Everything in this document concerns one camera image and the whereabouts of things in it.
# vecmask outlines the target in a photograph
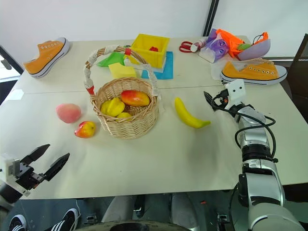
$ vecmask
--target banana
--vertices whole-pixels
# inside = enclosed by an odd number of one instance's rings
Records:
[[[175,98],[174,104],[175,104],[175,109],[177,110],[178,116],[188,126],[191,126],[193,128],[202,128],[202,127],[209,125],[211,123],[211,121],[209,121],[209,120],[203,121],[203,120],[200,120],[200,119],[193,117],[186,110],[185,105],[180,98]]]

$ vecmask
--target white sole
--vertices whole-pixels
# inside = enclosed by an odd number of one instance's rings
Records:
[[[62,47],[62,49],[59,51],[59,53],[54,56],[53,59],[51,59],[46,66],[44,66],[44,68],[40,71],[37,72],[35,74],[30,74],[33,78],[42,78],[45,75],[48,74],[48,72],[50,71],[50,69],[52,68],[52,66],[63,56],[65,56],[68,52],[69,49],[69,41],[66,38],[58,38],[56,39],[56,41],[60,41],[64,44],[64,46]]]
[[[278,66],[275,65],[276,70],[278,72],[278,76],[279,78],[277,79],[273,79],[273,80],[252,80],[252,79],[245,79],[243,78],[245,83],[250,83],[250,84],[256,84],[256,85],[273,85],[276,83],[279,83],[281,81],[283,81],[286,77],[287,77],[287,70],[285,69],[284,66]],[[220,73],[220,78],[223,82],[231,82],[236,80],[236,78],[229,78],[227,76],[225,76],[222,72]]]
[[[68,211],[72,211],[72,212],[75,214],[76,219],[79,219],[79,213],[78,213],[77,209],[71,208],[71,209],[69,209]],[[74,228],[72,229],[72,231],[76,229],[77,225],[78,225],[78,222],[75,220]]]
[[[23,216],[23,215],[16,215],[14,217],[17,217],[18,219],[20,219],[21,223],[22,223],[22,226],[24,227],[24,229],[26,230],[27,229],[27,222],[26,222],[26,218]]]

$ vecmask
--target orange sneaker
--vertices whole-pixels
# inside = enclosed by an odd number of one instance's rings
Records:
[[[287,70],[265,59],[229,61],[220,73],[223,82],[242,78],[245,83],[271,85],[283,81]]]
[[[66,55],[68,49],[69,41],[66,38],[41,43],[38,45],[39,57],[25,62],[24,66],[32,77],[41,78],[60,58]]]

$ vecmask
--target green paper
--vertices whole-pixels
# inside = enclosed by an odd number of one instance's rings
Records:
[[[249,48],[249,47],[251,47],[251,44],[242,43],[242,44],[240,44],[240,45],[237,47],[237,49],[238,49],[239,51],[243,51],[243,50],[246,50],[246,49]]]
[[[120,63],[124,66],[124,54],[113,52],[108,58],[97,63],[98,66],[107,67],[110,64]]]

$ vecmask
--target basket handle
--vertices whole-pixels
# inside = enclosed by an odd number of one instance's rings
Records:
[[[132,55],[135,59],[137,59],[141,65],[143,65],[144,69],[148,71],[148,76],[150,83],[152,85],[152,94],[153,96],[159,96],[158,92],[158,87],[157,87],[157,78],[151,68],[151,65],[149,65],[144,58],[142,58],[138,53],[135,51],[129,49],[129,48],[124,48],[118,45],[112,45],[112,46],[107,46],[105,48],[101,48],[99,50],[94,51],[88,60],[86,61],[85,67],[84,67],[84,74],[86,77],[86,80],[84,81],[85,88],[87,89],[88,93],[90,94],[91,98],[95,99],[95,94],[94,94],[94,84],[92,79],[90,78],[91,75],[91,70],[90,68],[93,66],[97,58],[101,55],[104,54],[109,54],[112,52],[123,52],[126,55]]]

